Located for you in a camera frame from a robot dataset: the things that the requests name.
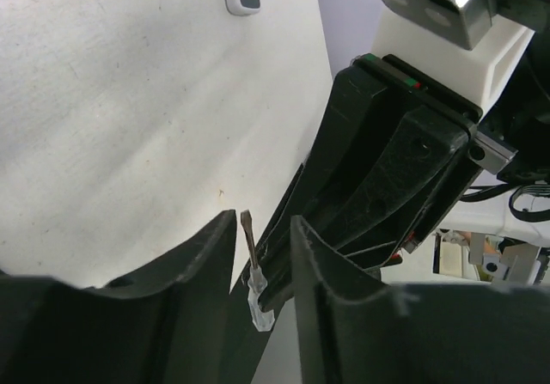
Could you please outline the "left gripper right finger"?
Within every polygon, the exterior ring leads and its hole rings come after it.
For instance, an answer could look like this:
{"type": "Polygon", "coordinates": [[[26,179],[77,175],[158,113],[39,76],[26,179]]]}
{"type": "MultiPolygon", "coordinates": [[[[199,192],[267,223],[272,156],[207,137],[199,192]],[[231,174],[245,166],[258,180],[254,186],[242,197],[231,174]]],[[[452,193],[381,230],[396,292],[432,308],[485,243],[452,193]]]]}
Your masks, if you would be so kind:
{"type": "Polygon", "coordinates": [[[549,289],[387,285],[300,216],[291,276],[305,383],[546,383],[549,289]]]}

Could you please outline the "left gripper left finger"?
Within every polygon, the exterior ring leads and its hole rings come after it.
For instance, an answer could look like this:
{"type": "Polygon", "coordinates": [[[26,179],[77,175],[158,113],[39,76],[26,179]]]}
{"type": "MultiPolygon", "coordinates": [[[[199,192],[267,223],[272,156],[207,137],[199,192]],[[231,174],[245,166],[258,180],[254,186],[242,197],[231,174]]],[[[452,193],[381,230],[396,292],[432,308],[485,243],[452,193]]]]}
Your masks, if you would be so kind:
{"type": "Polygon", "coordinates": [[[2,382],[217,382],[236,226],[223,211],[99,289],[2,276],[2,382]]]}

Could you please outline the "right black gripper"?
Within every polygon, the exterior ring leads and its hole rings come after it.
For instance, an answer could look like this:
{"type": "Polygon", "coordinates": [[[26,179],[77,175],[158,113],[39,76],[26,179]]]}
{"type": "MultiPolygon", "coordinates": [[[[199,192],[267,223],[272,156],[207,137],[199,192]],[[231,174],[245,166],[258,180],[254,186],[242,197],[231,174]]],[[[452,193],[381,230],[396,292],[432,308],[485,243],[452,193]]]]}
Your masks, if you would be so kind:
{"type": "Polygon", "coordinates": [[[330,247],[369,270],[386,264],[411,236],[431,195],[429,183],[468,137],[467,157],[490,174],[499,174],[516,156],[510,144],[483,124],[479,106],[395,55],[367,53],[351,64],[334,78],[307,159],[260,238],[260,264],[268,281],[259,299],[264,311],[292,295],[293,216],[304,217],[319,233],[326,229],[330,247]],[[388,126],[376,118],[381,112],[374,108],[387,85],[433,110],[422,105],[405,114],[365,177],[372,163],[369,151],[375,148],[367,138],[367,123],[388,126]]]}

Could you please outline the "clear handle screwdriver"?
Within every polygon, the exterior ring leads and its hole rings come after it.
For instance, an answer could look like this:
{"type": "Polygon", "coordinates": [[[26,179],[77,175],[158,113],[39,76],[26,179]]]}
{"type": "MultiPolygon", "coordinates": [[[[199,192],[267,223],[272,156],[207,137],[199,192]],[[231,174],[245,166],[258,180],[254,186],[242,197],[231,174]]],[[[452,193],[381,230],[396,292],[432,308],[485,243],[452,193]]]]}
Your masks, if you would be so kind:
{"type": "Polygon", "coordinates": [[[268,282],[259,265],[257,253],[255,250],[254,232],[252,224],[252,216],[249,210],[244,210],[240,214],[241,226],[244,230],[244,235],[249,252],[249,278],[247,302],[250,309],[253,325],[258,332],[270,332],[275,323],[274,311],[263,312],[259,305],[259,298],[266,289],[268,282]]]}

